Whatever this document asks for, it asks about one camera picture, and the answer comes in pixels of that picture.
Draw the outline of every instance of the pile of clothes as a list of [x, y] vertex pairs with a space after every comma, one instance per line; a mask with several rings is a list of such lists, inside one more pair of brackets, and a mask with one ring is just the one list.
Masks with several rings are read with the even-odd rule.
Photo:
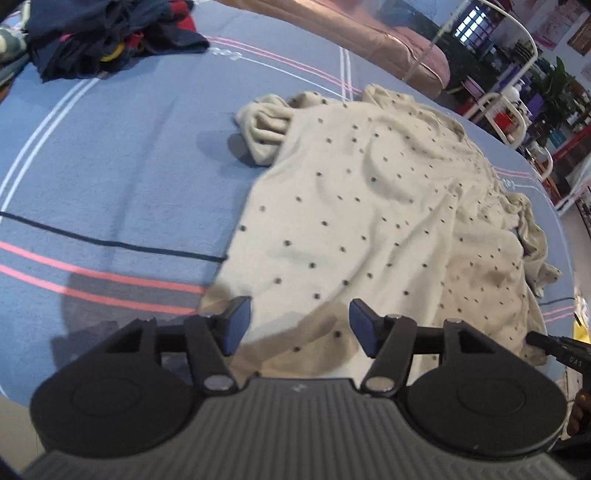
[[31, 59], [41, 78], [117, 72], [138, 55], [202, 53], [184, 0], [37, 0], [27, 23]]
[[15, 12], [0, 25], [0, 102], [8, 94], [11, 80], [29, 62], [21, 12]]

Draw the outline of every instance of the white stripe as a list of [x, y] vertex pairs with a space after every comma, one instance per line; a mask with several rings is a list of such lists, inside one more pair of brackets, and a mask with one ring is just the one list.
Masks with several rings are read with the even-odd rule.
[[[99, 75], [99, 77], [91, 80], [81, 91], [79, 91], [76, 94], [76, 96], [72, 100], [70, 100], [70, 102], [66, 105], [66, 107], [60, 112], [60, 114], [53, 121], [53, 123], [50, 125], [50, 127], [45, 131], [45, 133], [43, 134], [43, 136], [41, 137], [41, 139], [39, 140], [37, 145], [35, 145], [35, 148], [33, 149], [33, 151], [27, 157], [27, 160], [26, 160], [25, 164], [22, 166], [21, 171], [18, 172], [17, 178], [15, 179], [14, 183], [12, 184], [12, 188], [10, 189], [10, 192], [8, 192], [6, 200], [4, 200], [4, 204], [2, 205], [2, 209], [0, 209], [2, 212], [5, 212], [6, 209], [8, 208], [8, 206], [10, 205], [10, 202], [12, 200], [12, 197], [14, 196], [14, 193], [17, 191], [18, 186], [21, 184], [22, 178], [25, 176], [25, 173], [27, 173], [27, 170], [29, 169], [29, 167], [31, 166], [31, 163], [33, 163], [33, 160], [35, 159], [35, 157], [39, 153], [39, 150], [41, 150], [41, 147], [45, 144], [47, 139], [50, 137], [50, 135], [53, 133], [53, 131], [57, 128], [57, 126], [61, 123], [61, 121], [68, 114], [68, 112], [70, 110], [72, 110], [72, 108], [74, 107], [75, 104], [77, 104], [78, 100], [80, 100], [80, 98], [82, 98], [82, 96], [86, 92], [88, 92], [88, 90], [90, 90], [98, 81], [100, 81], [101, 78], [102, 78], [102, 76]], [[4, 217], [0, 217], [0, 224], [2, 223], [3, 218]]]
[[343, 54], [343, 47], [339, 47], [340, 54], [340, 95], [343, 100], [346, 100], [345, 95], [345, 55]]
[[53, 108], [53, 110], [51, 112], [49, 112], [47, 114], [47, 116], [43, 119], [43, 122], [41, 122], [41, 124], [37, 127], [37, 129], [33, 132], [33, 134], [29, 137], [29, 139], [27, 140], [27, 142], [24, 144], [24, 146], [21, 148], [21, 151], [18, 153], [17, 157], [14, 159], [14, 161], [12, 162], [12, 165], [10, 166], [10, 169], [8, 170], [8, 173], [6, 174], [6, 176], [4, 177], [4, 180], [2, 181], [2, 185], [0, 185], [0, 197], [2, 197], [2, 194], [4, 193], [4, 190], [6, 189], [6, 186], [8, 185], [8, 182], [10, 181], [10, 179], [12, 178], [12, 175], [14, 174], [15, 170], [18, 167], [18, 164], [21, 162], [22, 158], [25, 156], [25, 153], [27, 153], [27, 150], [29, 149], [29, 147], [31, 146], [31, 144], [35, 141], [35, 139], [37, 138], [37, 136], [41, 133], [41, 130], [43, 130], [45, 128], [45, 126], [49, 123], [49, 120], [51, 120], [54, 115], [57, 113], [57, 111], [62, 107], [62, 105], [64, 103], [66, 103], [68, 101], [68, 99], [74, 95], [76, 93], [76, 91], [78, 89], [80, 89], [80, 87], [84, 84], [88, 82], [88, 80], [82, 80], [81, 82], [76, 83], [69, 92], [67, 92], [59, 102], [57, 102], [57, 104], [55, 105], [55, 107]]
[[349, 90], [349, 98], [353, 101], [353, 82], [351, 82], [351, 57], [349, 56], [349, 50], [345, 50], [345, 57], [347, 58], [347, 87]]
[[314, 85], [315, 87], [321, 88], [321, 89], [323, 89], [323, 90], [325, 90], [325, 91], [327, 91], [329, 93], [332, 93], [337, 98], [340, 96], [338, 93], [333, 92], [332, 90], [330, 90], [328, 88], [325, 88], [322, 85], [318, 85], [317, 83], [314, 83], [314, 82], [311, 82], [309, 80], [306, 80], [305, 78], [298, 77], [297, 75], [294, 75], [293, 73], [290, 73], [290, 72], [286, 72], [285, 70], [278, 69], [277, 67], [274, 67], [273, 65], [267, 65], [266, 63], [263, 63], [261, 61], [249, 59], [249, 58], [244, 57], [244, 56], [240, 57], [240, 60], [251, 61], [251, 62], [257, 63], [259, 65], [264, 65], [265, 67], [269, 67], [270, 69], [277, 70], [278, 72], [285, 73], [285, 74], [289, 75], [290, 77], [296, 78], [298, 80], [302, 80], [302, 81], [304, 81], [306, 83], [309, 83], [310, 85]]

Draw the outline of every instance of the blue fabric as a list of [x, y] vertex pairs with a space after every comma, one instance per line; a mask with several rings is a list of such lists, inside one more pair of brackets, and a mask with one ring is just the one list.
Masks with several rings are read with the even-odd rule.
[[[9, 212], [80, 234], [223, 255], [249, 189], [264, 171], [253, 165], [234, 113], [267, 93], [285, 98], [304, 90], [331, 98], [348, 93], [340, 80], [340, 49], [323, 38], [215, 2], [199, 5], [193, 16], [212, 44], [204, 55], [148, 57], [132, 69], [82, 83], [42, 83], [35, 68], [26, 67], [0, 105], [0, 182], [7, 179], [0, 207], [9, 199]], [[355, 87], [374, 82], [434, 105], [356, 55], [350, 61]], [[75, 88], [9, 175], [25, 143]], [[531, 167], [475, 125], [460, 121], [495, 167], [517, 172], [499, 174], [506, 187], [533, 202], [536, 221], [548, 235], [548, 260], [563, 272], [542, 301], [572, 296], [561, 224]], [[211, 284], [217, 268], [96, 247], [3, 220], [0, 387], [28, 404], [43, 379], [131, 320], [174, 320], [192, 311], [200, 293], [189, 287]], [[183, 286], [124, 283], [97, 273]], [[570, 334], [571, 306], [566, 300], [544, 308], [566, 308], [548, 317], [567, 314], [548, 323], [550, 333]]]

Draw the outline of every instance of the polka dot cloth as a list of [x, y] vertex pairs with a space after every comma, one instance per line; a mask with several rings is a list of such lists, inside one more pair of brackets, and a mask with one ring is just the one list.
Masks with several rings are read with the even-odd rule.
[[[355, 298], [423, 326], [463, 319], [527, 361], [544, 360], [523, 341], [545, 332], [526, 278], [541, 289], [560, 273], [544, 263], [527, 198], [502, 190], [458, 122], [375, 85], [359, 102], [269, 95], [236, 120], [255, 161], [273, 165], [203, 301], [254, 299], [232, 361], [239, 379], [361, 380], [370, 360], [348, 326]], [[411, 377], [434, 366], [423, 357]]]

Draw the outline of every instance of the round black disc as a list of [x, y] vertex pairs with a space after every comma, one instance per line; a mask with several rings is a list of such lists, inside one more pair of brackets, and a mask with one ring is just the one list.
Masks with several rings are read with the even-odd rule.
[[188, 419], [191, 390], [154, 361], [132, 353], [75, 362], [31, 399], [31, 419], [50, 449], [85, 457], [131, 455], [175, 434]]
[[407, 408], [426, 436], [448, 450], [500, 459], [548, 449], [566, 401], [544, 375], [507, 355], [462, 355], [420, 377]]

